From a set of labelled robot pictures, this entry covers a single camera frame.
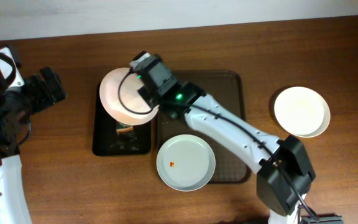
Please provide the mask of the pinkish white plate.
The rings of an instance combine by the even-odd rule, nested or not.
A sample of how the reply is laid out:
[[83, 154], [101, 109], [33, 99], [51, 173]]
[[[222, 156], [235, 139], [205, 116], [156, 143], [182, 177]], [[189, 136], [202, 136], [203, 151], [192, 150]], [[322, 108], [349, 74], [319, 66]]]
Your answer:
[[[116, 121], [137, 126], [148, 123], [158, 113], [158, 106], [148, 114], [135, 114], [126, 110], [118, 98], [118, 87], [129, 68], [117, 68], [110, 71], [103, 79], [99, 88], [99, 97], [103, 108]], [[120, 97], [124, 105], [132, 111], [148, 112], [150, 107], [138, 94], [137, 90], [143, 86], [136, 73], [129, 75], [121, 86]]]

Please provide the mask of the green orange sponge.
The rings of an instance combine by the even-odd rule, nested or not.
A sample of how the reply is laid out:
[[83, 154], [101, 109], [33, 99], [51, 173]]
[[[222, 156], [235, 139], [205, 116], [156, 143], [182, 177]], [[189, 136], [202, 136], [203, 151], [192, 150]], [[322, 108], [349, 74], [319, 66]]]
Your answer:
[[124, 124], [121, 122], [116, 122], [116, 133], [117, 135], [129, 133], [134, 130], [134, 127], [128, 124]]

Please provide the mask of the cream plate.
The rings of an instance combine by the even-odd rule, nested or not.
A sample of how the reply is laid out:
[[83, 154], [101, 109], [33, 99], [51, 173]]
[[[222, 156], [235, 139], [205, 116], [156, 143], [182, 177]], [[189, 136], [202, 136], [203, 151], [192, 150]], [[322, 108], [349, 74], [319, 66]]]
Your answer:
[[285, 131], [301, 138], [322, 134], [331, 121], [326, 100], [318, 92], [303, 86], [282, 90], [274, 99], [273, 115]]

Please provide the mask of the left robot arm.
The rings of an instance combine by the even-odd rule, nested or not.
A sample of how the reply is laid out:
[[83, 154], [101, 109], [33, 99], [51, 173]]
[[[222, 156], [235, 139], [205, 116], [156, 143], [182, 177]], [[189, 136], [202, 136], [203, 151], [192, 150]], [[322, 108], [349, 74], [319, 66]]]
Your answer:
[[31, 223], [20, 146], [32, 132], [31, 116], [67, 97], [60, 77], [50, 67], [22, 78], [21, 65], [13, 47], [0, 47], [0, 223]]

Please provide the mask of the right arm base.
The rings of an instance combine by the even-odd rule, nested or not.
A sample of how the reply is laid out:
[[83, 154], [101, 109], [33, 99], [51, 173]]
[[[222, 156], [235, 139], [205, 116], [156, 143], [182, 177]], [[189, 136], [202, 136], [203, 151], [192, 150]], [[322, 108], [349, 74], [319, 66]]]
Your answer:
[[302, 217], [300, 224], [344, 224], [344, 220], [341, 216], [337, 215], [320, 217], [319, 220], [311, 217]]

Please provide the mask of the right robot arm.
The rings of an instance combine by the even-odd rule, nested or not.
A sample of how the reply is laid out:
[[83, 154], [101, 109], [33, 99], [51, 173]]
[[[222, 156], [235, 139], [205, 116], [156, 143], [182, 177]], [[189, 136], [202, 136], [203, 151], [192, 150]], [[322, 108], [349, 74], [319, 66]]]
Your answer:
[[289, 135], [281, 140], [222, 107], [197, 85], [180, 83], [158, 55], [141, 52], [130, 63], [144, 83], [143, 100], [173, 119], [214, 139], [242, 160], [257, 176], [257, 196], [270, 209], [269, 223], [319, 222], [304, 197], [316, 178], [303, 143]]

